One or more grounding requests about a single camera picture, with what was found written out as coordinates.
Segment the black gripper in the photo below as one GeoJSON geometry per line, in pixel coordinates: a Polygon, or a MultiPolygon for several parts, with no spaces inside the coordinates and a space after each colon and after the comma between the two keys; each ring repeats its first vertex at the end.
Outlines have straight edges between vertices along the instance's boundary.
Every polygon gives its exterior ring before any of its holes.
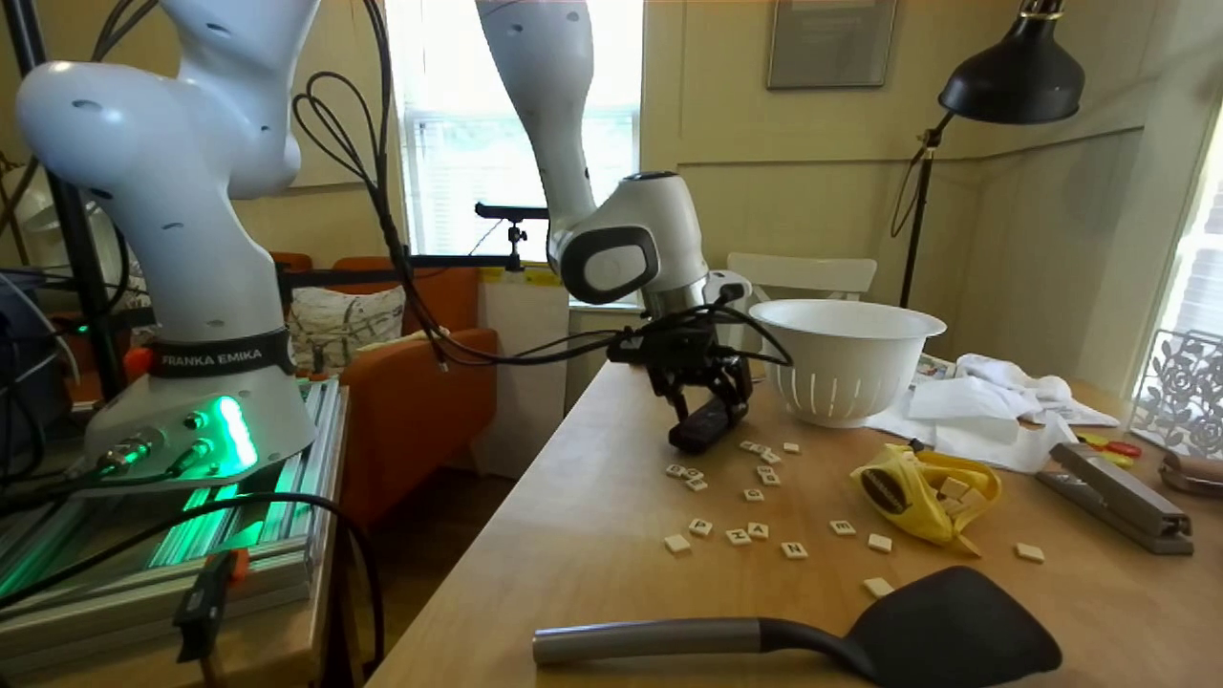
{"type": "Polygon", "coordinates": [[[659,397],[686,409],[686,391],[703,385],[725,407],[752,393],[751,363],[725,347],[710,318],[670,318],[641,329],[641,361],[659,397]]]}

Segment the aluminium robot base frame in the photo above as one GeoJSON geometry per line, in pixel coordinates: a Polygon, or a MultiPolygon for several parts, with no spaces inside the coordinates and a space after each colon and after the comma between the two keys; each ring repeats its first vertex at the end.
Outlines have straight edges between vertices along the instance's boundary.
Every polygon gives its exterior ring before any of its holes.
{"type": "Polygon", "coordinates": [[[344,391],[305,391],[315,445],[247,479],[200,490],[74,498],[0,533],[0,674],[50,677],[135,646],[184,646],[175,612],[228,553],[221,626],[315,625],[330,570],[344,391]]]}

